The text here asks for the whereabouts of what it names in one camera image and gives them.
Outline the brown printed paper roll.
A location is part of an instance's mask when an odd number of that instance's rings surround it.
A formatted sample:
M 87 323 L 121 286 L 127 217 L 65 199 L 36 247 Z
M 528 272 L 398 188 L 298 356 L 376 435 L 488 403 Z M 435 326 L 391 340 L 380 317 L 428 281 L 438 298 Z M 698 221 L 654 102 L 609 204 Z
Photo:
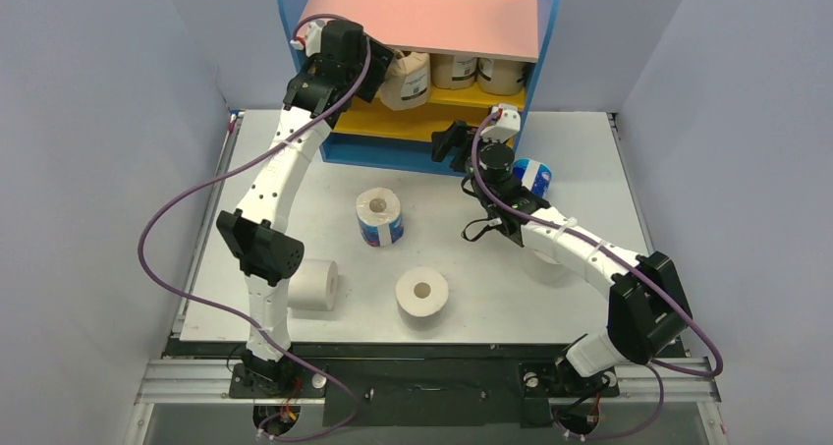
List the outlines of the brown printed paper roll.
M 394 111 L 422 106 L 430 96 L 430 71 L 428 53 L 395 49 L 378 97 Z

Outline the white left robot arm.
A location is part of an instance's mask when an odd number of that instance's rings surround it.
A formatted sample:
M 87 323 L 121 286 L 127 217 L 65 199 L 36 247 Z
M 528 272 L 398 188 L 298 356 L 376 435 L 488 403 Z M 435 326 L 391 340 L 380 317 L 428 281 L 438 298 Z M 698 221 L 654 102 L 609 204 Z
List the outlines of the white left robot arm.
M 392 49 L 341 17 L 314 15 L 293 45 L 306 59 L 287 84 L 279 124 L 250 188 L 233 211 L 222 210 L 216 227 L 239 262 L 254 325 L 242 362 L 267 395 L 296 385 L 298 366 L 287 352 L 289 280 L 305 247 L 287 236 L 293 201 L 312 157 L 354 98 L 373 99 L 394 57 Z

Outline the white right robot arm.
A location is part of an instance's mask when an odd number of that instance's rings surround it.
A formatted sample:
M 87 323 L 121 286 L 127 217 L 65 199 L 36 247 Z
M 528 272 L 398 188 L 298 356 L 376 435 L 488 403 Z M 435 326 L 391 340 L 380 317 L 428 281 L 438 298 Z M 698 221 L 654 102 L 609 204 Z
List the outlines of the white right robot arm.
M 557 356 L 556 384 L 577 394 L 602 384 L 604 371 L 620 362 L 651 362 L 692 315 L 672 260 L 659 251 L 624 250 L 561 214 L 544 197 L 550 170 L 516 159 L 496 130 L 489 126 L 478 138 L 473 126 L 455 121 L 432 134 L 431 158 L 463 174 L 462 190 L 486 211 L 485 231 L 496 230 L 544 262 L 581 276 L 607 301 L 605 327 Z

